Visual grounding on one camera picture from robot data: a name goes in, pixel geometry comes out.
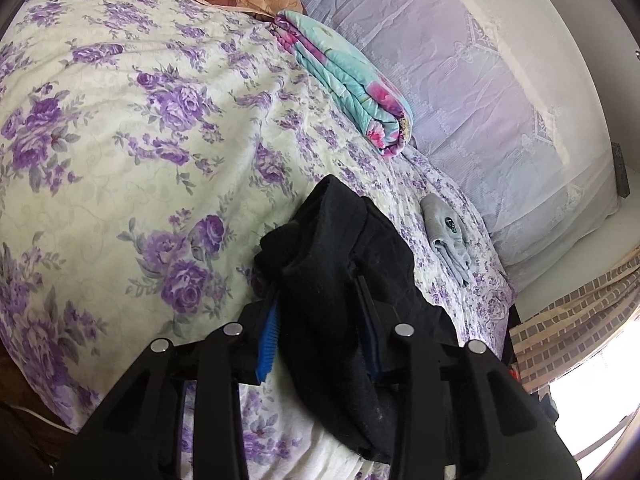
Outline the black pants with smiley patch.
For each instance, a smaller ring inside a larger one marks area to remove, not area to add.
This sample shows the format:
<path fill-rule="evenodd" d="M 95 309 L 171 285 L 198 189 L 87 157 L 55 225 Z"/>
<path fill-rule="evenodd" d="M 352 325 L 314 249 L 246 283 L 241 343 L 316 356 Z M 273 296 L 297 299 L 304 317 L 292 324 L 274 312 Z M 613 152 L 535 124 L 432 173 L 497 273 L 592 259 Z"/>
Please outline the black pants with smiley patch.
<path fill-rule="evenodd" d="M 393 458 L 397 394 L 387 337 L 406 322 L 458 342 L 447 312 L 414 281 L 414 259 L 366 196 L 324 177 L 254 258 L 258 295 L 274 301 L 278 347 L 305 408 L 366 460 Z"/>

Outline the lavender lace headboard cover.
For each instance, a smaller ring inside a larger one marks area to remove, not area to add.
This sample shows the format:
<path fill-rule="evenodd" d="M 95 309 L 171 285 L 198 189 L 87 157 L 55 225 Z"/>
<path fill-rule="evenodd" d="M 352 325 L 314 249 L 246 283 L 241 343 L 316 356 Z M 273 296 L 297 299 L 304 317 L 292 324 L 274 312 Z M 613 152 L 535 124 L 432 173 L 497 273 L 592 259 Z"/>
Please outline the lavender lace headboard cover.
<path fill-rule="evenodd" d="M 409 102 L 412 144 L 527 284 L 616 211 L 608 126 L 550 0 L 302 0 Z"/>

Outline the beige checked curtain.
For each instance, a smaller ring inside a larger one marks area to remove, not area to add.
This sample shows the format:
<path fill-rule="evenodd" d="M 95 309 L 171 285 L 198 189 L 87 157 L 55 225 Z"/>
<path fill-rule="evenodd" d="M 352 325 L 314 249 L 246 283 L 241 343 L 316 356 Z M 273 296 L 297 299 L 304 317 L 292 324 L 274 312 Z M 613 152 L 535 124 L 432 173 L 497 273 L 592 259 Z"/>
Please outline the beige checked curtain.
<path fill-rule="evenodd" d="M 510 329 L 516 372 L 529 393 L 590 358 L 639 317 L 639 248 L 611 269 Z"/>

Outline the folded turquoise pink blanket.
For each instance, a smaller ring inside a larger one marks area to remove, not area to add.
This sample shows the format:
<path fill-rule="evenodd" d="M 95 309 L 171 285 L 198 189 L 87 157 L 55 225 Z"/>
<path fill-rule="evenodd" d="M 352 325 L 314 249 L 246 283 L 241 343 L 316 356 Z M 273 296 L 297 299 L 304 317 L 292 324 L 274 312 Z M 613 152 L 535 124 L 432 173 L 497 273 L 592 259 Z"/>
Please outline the folded turquoise pink blanket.
<path fill-rule="evenodd" d="M 380 155 L 398 155 L 411 139 L 410 105 L 390 80 L 329 26 L 285 10 L 273 22 L 285 50 L 316 78 Z"/>

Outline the folded grey garment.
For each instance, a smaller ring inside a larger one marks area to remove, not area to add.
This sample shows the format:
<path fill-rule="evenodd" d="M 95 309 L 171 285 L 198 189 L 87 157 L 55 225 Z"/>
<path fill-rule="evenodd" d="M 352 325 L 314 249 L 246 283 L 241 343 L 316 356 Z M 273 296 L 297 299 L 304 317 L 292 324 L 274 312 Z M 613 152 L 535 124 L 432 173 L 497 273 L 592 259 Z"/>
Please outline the folded grey garment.
<path fill-rule="evenodd" d="M 465 227 L 458 214 L 438 195 L 420 201 L 428 242 L 460 287 L 471 281 L 471 256 Z"/>

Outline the purple floral bed quilt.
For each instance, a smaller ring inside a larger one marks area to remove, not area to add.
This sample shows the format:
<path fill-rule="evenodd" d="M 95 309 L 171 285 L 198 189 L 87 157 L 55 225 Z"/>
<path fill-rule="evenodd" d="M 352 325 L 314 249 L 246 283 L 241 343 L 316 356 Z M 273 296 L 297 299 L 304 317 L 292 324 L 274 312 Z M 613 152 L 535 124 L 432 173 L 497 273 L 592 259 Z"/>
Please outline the purple floral bed quilt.
<path fill-rule="evenodd" d="M 501 352 L 514 292 L 480 214 L 410 145 L 386 158 L 273 23 L 194 0 L 25 0 L 1 40 L 1 340 L 81 429 L 158 336 L 186 344 L 253 299 L 253 259 L 325 176 L 408 243 L 460 341 Z M 420 201 L 460 217 L 471 281 Z"/>

